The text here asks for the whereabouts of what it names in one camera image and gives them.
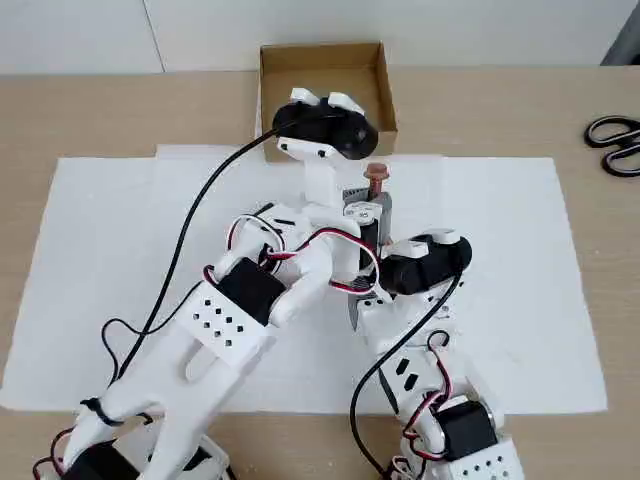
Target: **wooden table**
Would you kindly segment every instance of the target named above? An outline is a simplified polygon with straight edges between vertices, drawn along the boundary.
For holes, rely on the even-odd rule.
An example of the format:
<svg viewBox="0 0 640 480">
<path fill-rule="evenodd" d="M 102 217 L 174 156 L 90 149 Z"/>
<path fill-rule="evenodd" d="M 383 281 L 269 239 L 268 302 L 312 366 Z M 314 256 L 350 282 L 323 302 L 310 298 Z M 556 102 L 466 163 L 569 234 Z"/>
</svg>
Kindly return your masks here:
<svg viewBox="0 0 640 480">
<path fill-rule="evenodd" d="M 640 180 L 598 167 L 581 142 L 597 115 L 640 117 L 640 69 L 391 71 L 401 153 L 552 156 L 566 198 L 610 410 L 511 417 L 528 478 L 638 478 Z M 158 143 L 243 143 L 257 74 L 0 79 L 0 363 L 6 358 L 56 158 L 150 156 Z M 533 385 L 532 388 L 545 388 Z M 0 413 L 0 476 L 30 479 L 69 415 Z M 363 421 L 381 458 L 392 418 Z M 342 416 L 223 416 L 211 432 L 241 480 L 375 478 Z"/>
</svg>

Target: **scissors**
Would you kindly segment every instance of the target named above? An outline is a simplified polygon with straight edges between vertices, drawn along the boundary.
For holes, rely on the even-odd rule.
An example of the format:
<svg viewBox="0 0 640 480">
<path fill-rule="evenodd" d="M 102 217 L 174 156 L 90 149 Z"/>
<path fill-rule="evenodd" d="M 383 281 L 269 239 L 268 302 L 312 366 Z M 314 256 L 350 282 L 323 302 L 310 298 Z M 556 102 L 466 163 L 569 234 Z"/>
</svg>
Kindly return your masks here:
<svg viewBox="0 0 640 480">
<path fill-rule="evenodd" d="M 622 132 L 608 137 L 596 136 L 596 130 L 603 125 L 614 125 L 623 128 Z M 622 115 L 609 115 L 598 118 L 589 124 L 584 131 L 584 141 L 592 148 L 605 148 L 617 145 L 618 150 L 607 153 L 602 158 L 602 168 L 616 177 L 640 176 L 640 164 L 636 168 L 622 168 L 618 160 L 640 153 L 640 121 Z"/>
</svg>

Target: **white paper sheet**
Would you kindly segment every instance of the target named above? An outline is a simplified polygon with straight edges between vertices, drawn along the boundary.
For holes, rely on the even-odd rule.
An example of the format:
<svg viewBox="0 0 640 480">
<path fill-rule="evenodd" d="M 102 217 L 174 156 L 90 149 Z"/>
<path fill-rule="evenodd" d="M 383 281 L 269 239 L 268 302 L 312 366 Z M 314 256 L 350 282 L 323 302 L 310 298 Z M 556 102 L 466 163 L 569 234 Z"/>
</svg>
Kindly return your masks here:
<svg viewBox="0 0 640 480">
<path fill-rule="evenodd" d="M 174 146 L 159 148 L 155 162 L 61 161 L 0 403 L 71 410 L 80 399 L 100 394 L 110 374 L 99 341 L 102 322 L 122 316 L 138 326 L 144 323 L 184 213 L 230 151 Z M 459 332 L 506 411 L 606 408 L 553 162 L 425 156 L 391 162 L 394 238 L 441 226 L 446 219 L 472 242 L 472 270 L 456 306 Z M 354 162 L 344 168 L 345 182 L 364 185 L 362 166 Z M 267 199 L 295 199 L 299 174 L 298 165 L 268 166 L 259 154 L 225 173 L 194 219 L 165 312 L 198 278 L 201 266 L 220 254 L 233 217 Z M 100 178 L 100 185 L 92 185 L 90 178 Z M 335 313 L 320 318 L 312 312 L 283 329 L 228 401 L 227 411 L 347 412 L 369 360 L 350 330 L 344 299 L 331 292 L 327 306 Z M 118 327 L 109 338 L 119 352 L 132 341 Z M 390 411 L 374 385 L 361 405 L 363 412 Z"/>
</svg>

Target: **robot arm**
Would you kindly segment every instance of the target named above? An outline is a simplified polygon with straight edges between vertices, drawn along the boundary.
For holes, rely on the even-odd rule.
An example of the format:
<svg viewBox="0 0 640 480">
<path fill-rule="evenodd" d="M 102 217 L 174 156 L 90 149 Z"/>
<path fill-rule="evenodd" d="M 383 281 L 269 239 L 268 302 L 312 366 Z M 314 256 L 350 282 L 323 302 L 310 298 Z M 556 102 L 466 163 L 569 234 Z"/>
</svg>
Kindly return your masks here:
<svg viewBox="0 0 640 480">
<path fill-rule="evenodd" d="M 343 289 L 357 292 L 358 282 L 370 282 L 375 274 L 375 288 L 349 296 L 349 313 L 378 359 L 396 349 L 447 282 L 469 264 L 468 242 L 451 230 L 391 242 L 383 166 L 367 169 L 371 188 L 338 190 L 336 160 L 364 158 L 377 142 L 351 99 L 332 94 L 319 100 L 294 89 L 292 103 L 278 112 L 274 126 L 290 125 L 310 110 L 331 122 L 300 122 L 285 129 L 278 142 L 305 164 L 307 203 L 298 209 L 268 204 L 232 225 L 228 251 L 207 270 L 207 281 L 190 293 L 162 337 L 83 409 L 62 464 L 54 459 L 60 475 L 52 478 L 228 478 L 227 455 L 204 432 L 272 345 L 274 328 L 302 313 L 328 285 L 355 280 Z M 404 425 L 402 465 L 394 463 L 387 476 L 467 480 L 482 469 L 491 473 L 482 478 L 504 472 L 523 478 L 515 447 L 501 432 L 502 411 L 456 349 L 445 317 L 436 316 L 379 370 Z M 207 367 L 189 375 L 187 367 L 201 354 Z M 112 441 L 121 422 L 151 406 L 163 409 L 162 422 Z"/>
<path fill-rule="evenodd" d="M 151 406 L 163 409 L 164 420 L 161 427 L 148 427 L 146 436 L 137 437 L 145 439 L 149 460 L 134 462 L 135 454 L 124 455 L 140 468 L 140 476 L 132 478 L 210 480 L 224 475 L 226 455 L 203 437 L 220 404 L 273 344 L 272 329 L 321 296 L 332 279 L 334 258 L 353 257 L 347 263 L 357 265 L 359 255 L 357 246 L 321 236 L 292 256 L 288 268 L 279 270 L 278 262 L 265 260 L 264 252 L 282 251 L 309 237 L 314 229 L 311 219 L 275 205 L 243 220 L 234 226 L 230 248 L 215 264 L 212 282 L 201 282 L 153 349 L 99 400 L 94 399 L 93 411 L 85 407 L 80 414 L 65 451 L 63 479 L 81 478 L 96 451 L 91 447 L 111 441 L 117 424 Z M 346 222 L 357 229 L 355 223 Z M 282 228 L 272 235 L 264 232 L 264 225 Z M 209 366 L 189 378 L 188 366 L 201 350 L 209 356 Z M 123 438 L 114 444 L 111 456 L 122 454 L 114 449 L 128 451 L 131 441 Z M 183 471 L 194 453 L 205 447 L 208 456 L 218 459 L 209 460 L 207 468 L 199 467 L 206 476 Z"/>
</svg>

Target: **cardboard box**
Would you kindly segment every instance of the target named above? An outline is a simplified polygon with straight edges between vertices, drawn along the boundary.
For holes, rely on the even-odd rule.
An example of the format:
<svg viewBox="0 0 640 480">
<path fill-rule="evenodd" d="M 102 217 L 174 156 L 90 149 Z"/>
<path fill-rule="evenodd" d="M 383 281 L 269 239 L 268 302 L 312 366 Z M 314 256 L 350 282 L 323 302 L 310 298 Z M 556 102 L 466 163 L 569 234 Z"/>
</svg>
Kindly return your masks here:
<svg viewBox="0 0 640 480">
<path fill-rule="evenodd" d="M 331 92 L 349 95 L 378 129 L 374 155 L 393 153 L 398 128 L 382 43 L 272 45 L 260 49 L 260 105 L 264 131 L 278 108 L 289 102 L 293 87 L 318 97 Z M 275 143 L 265 144 L 267 160 L 288 157 Z"/>
</svg>

